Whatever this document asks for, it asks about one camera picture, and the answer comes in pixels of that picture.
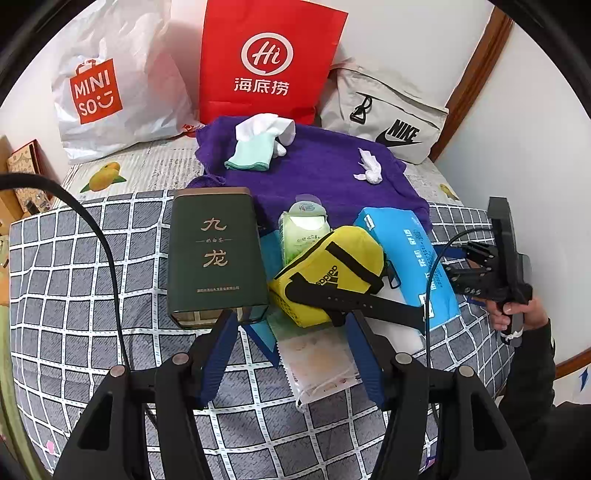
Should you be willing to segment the black sleeve forearm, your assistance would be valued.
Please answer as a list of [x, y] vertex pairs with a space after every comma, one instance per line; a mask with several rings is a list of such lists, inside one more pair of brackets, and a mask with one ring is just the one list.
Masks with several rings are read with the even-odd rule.
[[554, 404], [554, 352], [550, 324], [523, 334], [499, 409], [533, 479], [588, 479], [590, 406]]

